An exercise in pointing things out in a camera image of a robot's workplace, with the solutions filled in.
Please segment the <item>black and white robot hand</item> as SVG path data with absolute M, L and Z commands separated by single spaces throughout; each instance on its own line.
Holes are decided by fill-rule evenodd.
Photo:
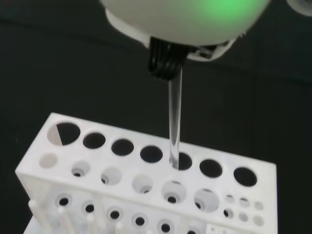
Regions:
M 109 23 L 150 50 L 153 77 L 174 79 L 187 58 L 222 56 L 260 18 L 267 0 L 104 0 Z

